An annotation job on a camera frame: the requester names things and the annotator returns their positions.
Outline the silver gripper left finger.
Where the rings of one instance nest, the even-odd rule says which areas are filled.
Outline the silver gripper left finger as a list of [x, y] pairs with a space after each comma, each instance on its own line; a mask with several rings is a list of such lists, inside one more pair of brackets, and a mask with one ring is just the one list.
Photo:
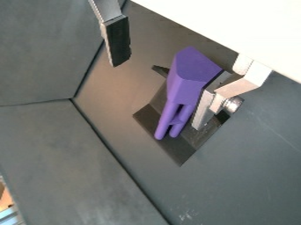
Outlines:
[[110, 64], [118, 67], [131, 58], [128, 17], [122, 14], [118, 0], [88, 0], [88, 2], [99, 20]]

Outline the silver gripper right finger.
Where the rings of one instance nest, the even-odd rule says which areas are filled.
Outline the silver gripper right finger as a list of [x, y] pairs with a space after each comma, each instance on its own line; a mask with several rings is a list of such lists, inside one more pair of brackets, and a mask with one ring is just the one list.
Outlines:
[[201, 130], [222, 109], [234, 113], [242, 104], [238, 96], [257, 89], [270, 73], [268, 66], [239, 54], [233, 64], [233, 74], [223, 71], [202, 91], [191, 126]]

